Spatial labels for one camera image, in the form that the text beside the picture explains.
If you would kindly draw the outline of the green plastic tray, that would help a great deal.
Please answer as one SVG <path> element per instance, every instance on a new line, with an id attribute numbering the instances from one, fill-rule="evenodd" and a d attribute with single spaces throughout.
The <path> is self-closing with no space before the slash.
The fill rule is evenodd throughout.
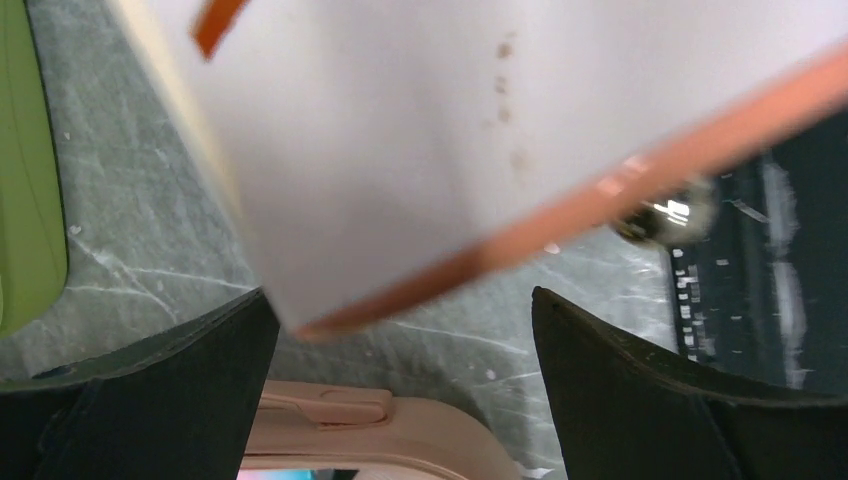
<path id="1" fill-rule="evenodd" d="M 1 4 L 1 334 L 40 317 L 68 274 L 61 182 L 26 4 Z"/>

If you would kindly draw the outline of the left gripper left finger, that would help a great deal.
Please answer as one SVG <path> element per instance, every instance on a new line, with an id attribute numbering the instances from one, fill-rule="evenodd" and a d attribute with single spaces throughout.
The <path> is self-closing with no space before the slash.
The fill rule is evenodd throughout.
<path id="1" fill-rule="evenodd" d="M 1 386 L 5 479 L 233 479 L 279 333 L 253 290 L 119 350 Z"/>

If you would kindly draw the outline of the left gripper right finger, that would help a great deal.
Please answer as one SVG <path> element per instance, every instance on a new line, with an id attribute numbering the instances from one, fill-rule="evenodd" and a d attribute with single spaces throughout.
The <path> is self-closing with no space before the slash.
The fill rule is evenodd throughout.
<path id="1" fill-rule="evenodd" d="M 843 479 L 847 399 L 728 374 L 532 293 L 571 479 Z"/>

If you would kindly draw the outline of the pink hard-shell suitcase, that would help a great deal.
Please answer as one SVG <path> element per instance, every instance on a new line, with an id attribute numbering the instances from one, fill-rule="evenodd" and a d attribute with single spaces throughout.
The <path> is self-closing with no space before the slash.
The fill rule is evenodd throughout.
<path id="1" fill-rule="evenodd" d="M 493 433 L 448 404 L 384 389 L 265 382 L 241 462 L 250 473 L 355 470 L 368 479 L 518 479 Z"/>

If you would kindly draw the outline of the cream appliance with orange rim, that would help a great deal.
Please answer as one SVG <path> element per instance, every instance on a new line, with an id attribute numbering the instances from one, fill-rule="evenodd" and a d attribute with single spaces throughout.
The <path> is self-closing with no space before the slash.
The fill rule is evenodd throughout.
<path id="1" fill-rule="evenodd" d="M 847 98 L 843 1 L 113 1 L 283 326 L 361 329 Z"/>

